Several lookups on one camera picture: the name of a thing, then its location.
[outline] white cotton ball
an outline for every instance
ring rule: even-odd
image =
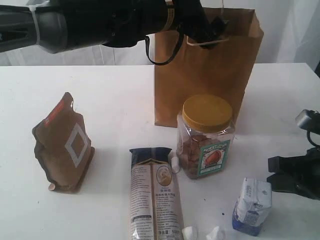
[[[182,229],[182,235],[184,240],[197,240],[198,238],[197,229],[193,226],[187,226]]]
[[[207,240],[224,240],[226,237],[225,231],[220,227],[216,226],[212,232],[210,232],[207,236]]]
[[[174,174],[180,171],[179,158],[177,156],[171,158],[171,169]]]

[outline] plastic jar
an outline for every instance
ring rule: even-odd
[[[191,179],[221,171],[235,137],[232,108],[224,99],[195,95],[186,100],[177,116],[176,154]]]

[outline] yellow lid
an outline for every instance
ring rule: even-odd
[[[198,132],[217,133],[229,126],[232,108],[218,96],[195,95],[184,102],[182,117],[189,127]]]

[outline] brown pouch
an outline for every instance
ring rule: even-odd
[[[219,8],[204,11],[209,22],[222,13]],[[229,23],[224,38],[214,48],[203,48],[185,36],[174,60],[154,67],[156,125],[176,127],[184,102],[198,94],[228,101],[236,121],[264,33],[255,10],[225,8],[223,18]],[[177,39],[175,31],[155,34],[156,62],[172,55]]]
[[[78,190],[95,153],[86,134],[84,117],[73,110],[73,101],[66,92],[32,130],[36,140],[34,154],[51,182],[50,191]]]

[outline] white tabletop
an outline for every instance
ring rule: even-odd
[[[129,239],[129,149],[176,148],[177,130],[154,126],[153,79],[151,65],[0,67],[1,240]],[[77,194],[48,191],[31,133],[67,91],[96,148]],[[303,109],[320,110],[320,79],[306,64],[254,66],[224,171],[200,180],[178,173],[184,224],[199,240],[215,226],[227,240],[256,239],[232,229],[242,181],[266,180],[270,157],[311,148],[295,124]],[[272,198],[260,239],[319,239],[320,201]]]

